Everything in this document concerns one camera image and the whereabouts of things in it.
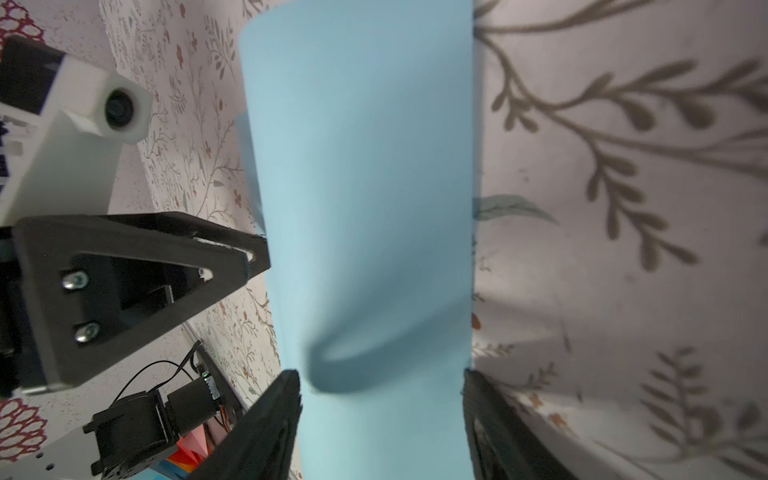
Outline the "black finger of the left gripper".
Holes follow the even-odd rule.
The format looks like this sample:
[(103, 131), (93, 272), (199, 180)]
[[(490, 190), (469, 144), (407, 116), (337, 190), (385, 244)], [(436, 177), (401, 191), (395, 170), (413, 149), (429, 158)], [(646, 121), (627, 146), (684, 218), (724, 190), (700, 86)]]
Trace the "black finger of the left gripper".
[(28, 217), (11, 229), (36, 385), (80, 386), (270, 266), (265, 237), (181, 213)]

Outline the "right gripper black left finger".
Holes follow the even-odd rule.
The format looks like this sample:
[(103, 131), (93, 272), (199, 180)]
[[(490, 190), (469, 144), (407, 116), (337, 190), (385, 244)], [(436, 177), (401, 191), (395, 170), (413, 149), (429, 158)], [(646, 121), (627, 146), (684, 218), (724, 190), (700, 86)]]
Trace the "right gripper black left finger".
[(301, 412), (299, 373), (285, 370), (189, 478), (287, 480)]

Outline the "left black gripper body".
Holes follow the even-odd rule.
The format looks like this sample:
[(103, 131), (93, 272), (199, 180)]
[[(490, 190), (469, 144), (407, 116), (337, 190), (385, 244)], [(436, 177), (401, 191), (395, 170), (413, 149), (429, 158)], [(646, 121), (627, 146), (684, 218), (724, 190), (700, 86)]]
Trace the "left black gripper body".
[(36, 348), (11, 228), (1, 228), (1, 397), (36, 385)]

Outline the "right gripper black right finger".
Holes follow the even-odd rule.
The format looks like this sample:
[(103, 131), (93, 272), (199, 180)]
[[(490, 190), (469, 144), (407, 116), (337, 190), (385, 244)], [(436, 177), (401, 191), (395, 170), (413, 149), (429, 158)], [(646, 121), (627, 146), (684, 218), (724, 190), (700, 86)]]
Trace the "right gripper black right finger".
[(462, 402), (475, 479), (576, 479), (482, 373), (464, 372)]

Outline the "light blue square paper sheet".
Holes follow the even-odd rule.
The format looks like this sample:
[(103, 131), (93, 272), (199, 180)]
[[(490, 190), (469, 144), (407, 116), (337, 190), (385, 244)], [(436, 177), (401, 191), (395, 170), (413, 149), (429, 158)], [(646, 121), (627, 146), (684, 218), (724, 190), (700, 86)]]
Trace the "light blue square paper sheet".
[(290, 1), (240, 59), (308, 479), (469, 479), (469, 1)]

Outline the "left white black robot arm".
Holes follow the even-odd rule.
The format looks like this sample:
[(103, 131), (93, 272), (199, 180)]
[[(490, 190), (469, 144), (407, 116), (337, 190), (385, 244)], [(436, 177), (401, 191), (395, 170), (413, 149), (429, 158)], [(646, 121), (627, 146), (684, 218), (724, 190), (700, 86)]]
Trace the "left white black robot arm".
[[(1, 395), (83, 385), (270, 266), (265, 237), (181, 212), (28, 217), (1, 230)], [(227, 389), (119, 395), (5, 479), (126, 479), (171, 455)]]

